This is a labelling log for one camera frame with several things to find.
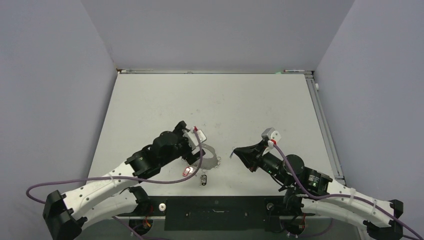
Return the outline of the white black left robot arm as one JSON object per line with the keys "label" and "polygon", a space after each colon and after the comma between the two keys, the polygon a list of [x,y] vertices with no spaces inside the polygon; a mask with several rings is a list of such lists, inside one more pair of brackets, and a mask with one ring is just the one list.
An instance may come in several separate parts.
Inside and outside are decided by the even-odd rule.
{"label": "white black left robot arm", "polygon": [[107,174],[93,177],[74,190],[49,193],[42,217],[52,239],[74,240],[90,224],[120,214],[145,214],[148,196],[138,184],[160,184],[152,177],[176,159],[190,164],[202,160],[202,143],[206,140],[202,130],[195,126],[188,129],[180,121],[174,130],[162,132],[152,144],[133,153]]}

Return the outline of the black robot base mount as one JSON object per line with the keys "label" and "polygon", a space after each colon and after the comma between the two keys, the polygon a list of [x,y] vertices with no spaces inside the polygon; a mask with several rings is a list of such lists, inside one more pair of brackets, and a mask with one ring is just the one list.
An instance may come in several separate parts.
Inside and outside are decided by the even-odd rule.
{"label": "black robot base mount", "polygon": [[301,203],[284,196],[150,196],[127,217],[164,217],[166,231],[280,230],[303,216]]}

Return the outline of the steel oval key holder plate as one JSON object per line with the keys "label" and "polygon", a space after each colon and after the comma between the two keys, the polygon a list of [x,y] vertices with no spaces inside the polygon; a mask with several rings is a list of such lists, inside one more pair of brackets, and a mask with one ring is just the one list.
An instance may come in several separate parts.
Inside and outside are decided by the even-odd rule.
{"label": "steel oval key holder plate", "polygon": [[221,157],[217,155],[216,149],[205,143],[201,146],[204,151],[202,163],[200,164],[199,159],[193,163],[192,166],[200,167],[202,170],[212,170],[217,168],[221,163]]}

